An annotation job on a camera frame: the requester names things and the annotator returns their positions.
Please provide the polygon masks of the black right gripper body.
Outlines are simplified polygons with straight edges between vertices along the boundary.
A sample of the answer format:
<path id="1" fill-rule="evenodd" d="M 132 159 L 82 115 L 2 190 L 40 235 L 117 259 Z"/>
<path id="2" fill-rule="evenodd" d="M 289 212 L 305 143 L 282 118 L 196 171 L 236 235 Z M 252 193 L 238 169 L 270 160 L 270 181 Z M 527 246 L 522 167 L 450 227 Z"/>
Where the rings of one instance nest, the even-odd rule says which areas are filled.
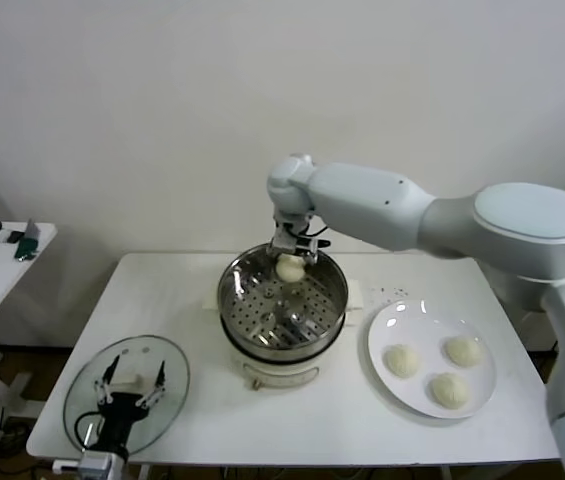
<path id="1" fill-rule="evenodd" d="M 269 243 L 269 250 L 272 254 L 294 254 L 298 240 L 296 236 L 289 232 L 289 224 L 276 223 L 275 232 Z"/>

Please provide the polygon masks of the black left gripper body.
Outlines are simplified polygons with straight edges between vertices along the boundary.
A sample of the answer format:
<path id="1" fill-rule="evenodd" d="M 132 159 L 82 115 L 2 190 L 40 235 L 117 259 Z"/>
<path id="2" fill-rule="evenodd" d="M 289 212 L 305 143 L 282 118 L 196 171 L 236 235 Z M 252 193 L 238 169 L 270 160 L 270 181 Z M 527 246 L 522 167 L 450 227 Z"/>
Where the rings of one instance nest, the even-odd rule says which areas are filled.
<path id="1" fill-rule="evenodd" d="M 128 438 L 133 425 L 145 418 L 145 409 L 138 405 L 140 394 L 114 392 L 110 403 L 99 402 L 98 413 L 103 425 L 97 441 L 92 445 L 94 451 L 113 454 L 128 454 Z"/>

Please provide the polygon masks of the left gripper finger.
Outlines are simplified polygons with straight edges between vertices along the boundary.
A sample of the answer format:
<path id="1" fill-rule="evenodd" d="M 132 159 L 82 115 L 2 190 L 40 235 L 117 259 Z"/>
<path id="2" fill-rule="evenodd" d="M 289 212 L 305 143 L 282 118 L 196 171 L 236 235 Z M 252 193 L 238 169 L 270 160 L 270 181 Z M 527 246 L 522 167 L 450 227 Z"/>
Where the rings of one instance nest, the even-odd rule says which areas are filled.
<path id="1" fill-rule="evenodd" d="M 98 403 L 112 403 L 111 380 L 115 374 L 120 356 L 117 355 L 111 364 L 105 369 L 103 375 L 94 381 L 94 390 Z"/>
<path id="2" fill-rule="evenodd" d="M 165 362 L 162 362 L 153 386 L 136 402 L 136 405 L 155 406 L 165 393 L 165 378 Z"/>

